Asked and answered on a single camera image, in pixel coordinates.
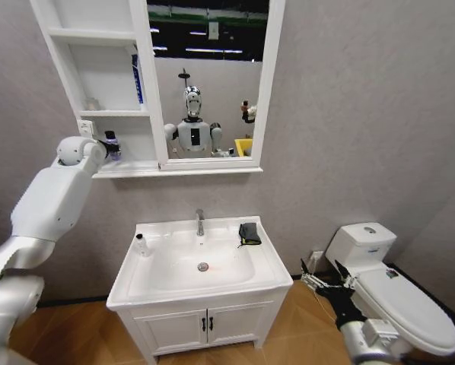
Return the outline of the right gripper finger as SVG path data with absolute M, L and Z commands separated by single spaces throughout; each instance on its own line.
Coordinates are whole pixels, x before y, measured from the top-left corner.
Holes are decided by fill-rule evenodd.
M 301 281 L 304 282 L 312 291 L 321 287 L 319 278 L 309 272 L 309 269 L 303 259 L 301 259 Z
M 359 279 L 359 270 L 347 268 L 337 259 L 335 260 L 336 269 L 341 277 L 342 286 L 345 289 L 356 291 Z

